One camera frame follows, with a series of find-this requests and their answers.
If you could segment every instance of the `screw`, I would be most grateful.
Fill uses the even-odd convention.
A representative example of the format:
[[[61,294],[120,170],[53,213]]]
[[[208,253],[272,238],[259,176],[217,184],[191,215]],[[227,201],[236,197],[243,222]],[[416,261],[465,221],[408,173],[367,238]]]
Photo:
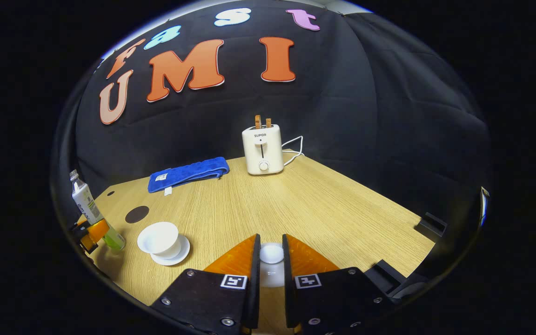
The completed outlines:
[[[224,324],[225,326],[228,326],[228,327],[231,327],[232,325],[235,324],[235,322],[232,319],[229,319],[229,318],[222,318],[221,323]]]

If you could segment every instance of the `wooden table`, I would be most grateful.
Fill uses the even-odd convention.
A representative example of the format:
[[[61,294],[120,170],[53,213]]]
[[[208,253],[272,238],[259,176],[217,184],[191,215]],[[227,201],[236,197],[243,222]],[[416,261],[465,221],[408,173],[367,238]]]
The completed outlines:
[[[285,153],[284,160],[292,155]],[[91,254],[98,268],[151,305],[184,269],[204,269],[255,233],[262,242],[281,242],[282,234],[291,234],[340,268],[367,270],[384,259],[404,276],[434,245],[415,231],[419,216],[308,157],[266,176],[247,174],[244,157],[228,164],[229,174],[219,180],[181,185],[167,196],[148,193],[148,177],[104,191],[96,204],[127,244],[114,252],[99,242]],[[138,206],[149,207],[149,213],[127,223],[127,213]],[[191,242],[187,258],[172,267],[158,265],[136,244],[140,231],[158,221],[174,223]],[[291,333],[283,288],[261,288],[259,323],[254,334]]]

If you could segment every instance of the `white cable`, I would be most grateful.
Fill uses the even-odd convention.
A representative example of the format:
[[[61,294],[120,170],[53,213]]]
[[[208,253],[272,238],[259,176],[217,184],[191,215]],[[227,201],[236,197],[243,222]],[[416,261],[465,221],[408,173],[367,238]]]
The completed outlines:
[[[299,136],[299,137],[296,137],[296,138],[290,140],[289,142],[285,142],[285,144],[283,144],[281,147],[284,147],[285,145],[287,145],[287,144],[289,144],[289,143],[291,143],[291,142],[293,142],[293,141],[295,141],[295,140],[299,140],[299,139],[301,139],[301,143],[300,143],[299,151],[285,151],[285,150],[282,151],[282,152],[284,152],[284,153],[296,153],[296,155],[294,155],[293,157],[291,157],[291,159],[289,159],[289,160],[287,161],[287,163],[285,163],[285,165],[283,165],[283,166],[286,166],[287,164],[291,163],[291,162],[293,161],[293,159],[295,159],[297,156],[299,156],[299,155],[305,155],[304,153],[302,153],[302,151],[303,151],[303,136]]]

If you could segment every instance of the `dark circle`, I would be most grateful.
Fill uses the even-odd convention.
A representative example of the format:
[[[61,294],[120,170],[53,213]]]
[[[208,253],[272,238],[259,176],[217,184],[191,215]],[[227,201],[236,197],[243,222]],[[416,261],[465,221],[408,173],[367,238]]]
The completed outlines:
[[[140,221],[141,219],[145,218],[145,216],[147,216],[149,211],[150,211],[150,208],[146,206],[136,207],[130,210],[129,213],[125,216],[125,222],[136,223]]]

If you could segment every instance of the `plastic bottle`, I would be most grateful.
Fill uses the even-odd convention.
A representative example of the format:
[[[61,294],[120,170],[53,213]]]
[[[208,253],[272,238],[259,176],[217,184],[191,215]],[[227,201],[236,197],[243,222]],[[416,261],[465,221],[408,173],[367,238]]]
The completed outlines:
[[[76,202],[80,212],[84,214],[84,217],[91,225],[104,219],[98,207],[94,203],[94,197],[90,192],[88,185],[80,180],[76,170],[70,172],[70,181],[72,181],[72,198]],[[121,236],[111,224],[107,221],[109,231],[102,238],[102,240],[109,246],[109,248],[115,250],[122,250],[125,247],[125,238]]]

